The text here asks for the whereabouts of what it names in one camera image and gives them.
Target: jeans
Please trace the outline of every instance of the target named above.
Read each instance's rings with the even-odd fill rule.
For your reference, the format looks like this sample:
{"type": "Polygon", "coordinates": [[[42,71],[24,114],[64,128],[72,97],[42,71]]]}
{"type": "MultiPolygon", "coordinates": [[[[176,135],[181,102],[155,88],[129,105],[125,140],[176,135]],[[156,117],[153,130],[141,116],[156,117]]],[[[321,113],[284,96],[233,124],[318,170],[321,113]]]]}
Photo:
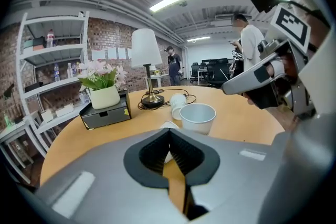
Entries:
{"type": "Polygon", "coordinates": [[[169,76],[169,78],[170,78],[170,86],[180,86],[181,85],[179,75],[169,76]]]}

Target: white shirt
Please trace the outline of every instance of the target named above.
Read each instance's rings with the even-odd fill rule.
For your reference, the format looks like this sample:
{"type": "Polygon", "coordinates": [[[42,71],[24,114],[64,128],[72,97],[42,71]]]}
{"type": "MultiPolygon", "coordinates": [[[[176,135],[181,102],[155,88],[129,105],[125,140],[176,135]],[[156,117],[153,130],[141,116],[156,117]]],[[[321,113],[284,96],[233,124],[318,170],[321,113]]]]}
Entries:
{"type": "Polygon", "coordinates": [[[264,40],[263,34],[254,25],[247,25],[241,31],[241,43],[243,48],[244,71],[260,62],[258,44],[264,40]]]}

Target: white wall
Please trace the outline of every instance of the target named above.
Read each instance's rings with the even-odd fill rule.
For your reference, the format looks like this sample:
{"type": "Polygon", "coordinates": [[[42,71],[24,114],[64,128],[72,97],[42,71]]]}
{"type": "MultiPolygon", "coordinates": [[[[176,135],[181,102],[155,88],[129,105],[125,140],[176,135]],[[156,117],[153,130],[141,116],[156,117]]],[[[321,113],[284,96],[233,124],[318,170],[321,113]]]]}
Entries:
{"type": "Polygon", "coordinates": [[[200,64],[205,59],[220,59],[229,58],[232,59],[231,52],[235,49],[230,43],[225,44],[212,44],[201,46],[188,46],[188,65],[198,62],[200,64]]]}

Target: round wooden table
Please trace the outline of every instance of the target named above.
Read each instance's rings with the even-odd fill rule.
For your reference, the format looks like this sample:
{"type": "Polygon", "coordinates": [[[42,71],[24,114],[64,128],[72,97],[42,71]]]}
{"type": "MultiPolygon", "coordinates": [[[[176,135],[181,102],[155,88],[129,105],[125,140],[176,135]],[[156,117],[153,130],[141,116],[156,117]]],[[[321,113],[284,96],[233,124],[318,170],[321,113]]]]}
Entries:
{"type": "MultiPolygon", "coordinates": [[[[240,95],[225,95],[222,90],[197,87],[178,86],[162,87],[165,89],[184,89],[197,96],[197,103],[211,105],[217,116],[209,133],[212,137],[245,141],[251,143],[271,144],[277,133],[284,129],[279,122],[266,110],[260,110],[249,105],[247,99],[240,95]]],[[[165,121],[173,121],[182,127],[181,121],[174,120],[171,108],[164,106],[155,111],[138,109],[138,103],[146,90],[129,94],[132,119],[117,124],[86,130],[78,116],[71,121],[56,137],[44,160],[40,184],[43,185],[53,174],[67,164],[89,151],[90,149],[131,135],[158,129],[165,121]]],[[[160,93],[168,101],[175,93],[184,93],[181,90],[165,91],[160,93]]],[[[183,210],[184,176],[175,161],[165,165],[163,176],[169,179],[169,196],[180,211],[183,210]]]]}

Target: white lampshade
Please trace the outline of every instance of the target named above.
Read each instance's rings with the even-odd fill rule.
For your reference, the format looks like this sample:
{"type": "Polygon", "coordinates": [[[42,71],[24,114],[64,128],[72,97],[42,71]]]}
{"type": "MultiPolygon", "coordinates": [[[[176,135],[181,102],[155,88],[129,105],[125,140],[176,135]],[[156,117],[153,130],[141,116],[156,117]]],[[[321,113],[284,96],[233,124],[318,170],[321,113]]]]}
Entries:
{"type": "Polygon", "coordinates": [[[162,63],[155,34],[151,29],[138,29],[132,35],[132,67],[141,67],[149,63],[162,63]]]}

